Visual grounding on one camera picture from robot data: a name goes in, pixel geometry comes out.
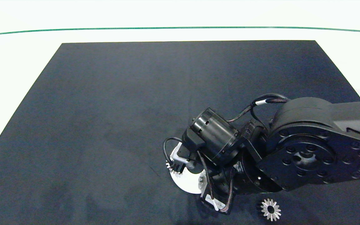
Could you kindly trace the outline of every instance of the gear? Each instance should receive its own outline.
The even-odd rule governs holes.
[[[261,212],[263,212],[263,216],[266,217],[266,219],[270,219],[270,221],[273,221],[273,219],[274,221],[280,219],[281,210],[279,209],[279,205],[277,205],[277,202],[273,201],[273,199],[265,199],[261,203]]]

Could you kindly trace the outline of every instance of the wire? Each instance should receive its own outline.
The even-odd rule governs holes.
[[[163,141],[163,154],[165,155],[166,161],[169,163],[169,166],[172,167],[174,165],[174,162],[170,159],[170,156],[166,151],[166,142],[169,140],[175,140],[178,142],[182,142],[182,140],[178,137],[168,137]]]
[[[256,102],[258,101],[263,101],[264,102],[260,102],[259,104],[265,104],[265,103],[286,103],[288,102],[290,99],[285,97],[282,94],[277,94],[277,93],[269,93],[269,94],[263,94],[259,97],[257,97],[256,99],[254,99],[254,101],[251,102],[251,104],[249,104],[247,107],[244,108],[244,110],[242,110],[236,117],[234,117],[231,120],[227,120],[227,122],[233,122],[237,119],[239,119],[240,117],[242,117],[244,114],[246,114],[247,112],[251,111],[251,115],[259,122],[262,123],[262,121],[255,115],[253,108],[255,106],[257,106]]]
[[[205,160],[204,160],[204,157],[201,155],[200,151],[197,150],[197,153],[201,159],[201,162],[202,162],[202,165],[204,166],[204,170],[205,170],[205,175],[206,175],[206,181],[207,181],[207,185],[209,187],[209,192],[210,192],[210,198],[211,199],[214,199],[213,197],[213,189],[212,189],[212,184],[210,182],[210,177],[209,177],[209,173],[208,173],[208,167],[206,166],[206,163],[205,163]]]
[[[234,177],[232,177],[230,180],[229,197],[227,198],[226,206],[220,210],[220,212],[222,212],[222,213],[226,213],[230,208],[230,204],[233,199],[233,180],[234,180]]]

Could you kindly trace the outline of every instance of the robotic arm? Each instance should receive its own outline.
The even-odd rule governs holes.
[[[284,103],[268,128],[253,111],[265,103]],[[231,123],[248,111],[254,119],[234,128]],[[170,139],[182,143],[172,158],[166,152]],[[228,121],[208,108],[181,139],[165,140],[164,153],[171,170],[201,173],[201,200],[229,214],[235,194],[359,180],[360,102],[331,104],[320,98],[265,94]]]

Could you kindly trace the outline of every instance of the white surface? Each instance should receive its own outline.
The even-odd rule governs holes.
[[[0,1],[0,33],[96,27],[360,30],[360,1]],[[316,40],[360,95],[360,33],[296,29],[80,30],[0,35],[0,134],[61,43]]]
[[[181,145],[182,145],[181,142],[179,142],[177,146],[173,149],[172,153],[170,154],[171,160],[173,160],[172,158],[173,152],[175,150],[178,150]],[[190,171],[188,171],[187,168],[184,168],[183,173],[179,174],[178,172],[173,171],[170,172],[170,175],[173,181],[176,183],[176,185],[183,191],[186,191],[191,194],[201,194],[201,190],[198,187],[201,173],[193,174]]]

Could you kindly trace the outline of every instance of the black cylindrical motor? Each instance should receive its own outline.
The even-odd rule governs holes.
[[[203,111],[190,125],[206,146],[201,152],[215,165],[225,165],[231,161],[238,150],[230,148],[237,138],[238,131],[211,108]]]

